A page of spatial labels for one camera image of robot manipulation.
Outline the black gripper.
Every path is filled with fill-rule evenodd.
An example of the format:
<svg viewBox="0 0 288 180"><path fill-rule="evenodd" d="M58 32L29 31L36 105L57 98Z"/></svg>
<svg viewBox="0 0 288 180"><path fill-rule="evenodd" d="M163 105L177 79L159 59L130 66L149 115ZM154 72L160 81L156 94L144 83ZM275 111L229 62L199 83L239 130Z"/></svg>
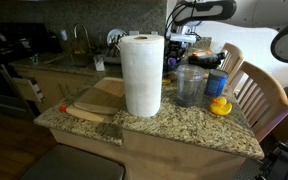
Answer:
<svg viewBox="0 0 288 180"><path fill-rule="evenodd" d="M179 57L182 58L185 49L182 47L182 43L178 41L170 41L166 49L166 57Z"/></svg>

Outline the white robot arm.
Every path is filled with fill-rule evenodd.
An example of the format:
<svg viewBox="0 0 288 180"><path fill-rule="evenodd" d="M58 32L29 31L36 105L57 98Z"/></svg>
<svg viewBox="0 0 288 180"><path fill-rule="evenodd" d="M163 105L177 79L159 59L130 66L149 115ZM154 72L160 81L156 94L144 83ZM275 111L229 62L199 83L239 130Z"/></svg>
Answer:
<svg viewBox="0 0 288 180"><path fill-rule="evenodd" d="M177 0L166 22L171 27L192 22L217 21L244 28L270 28L277 31L270 45L272 56L288 63L288 0Z"/></svg>

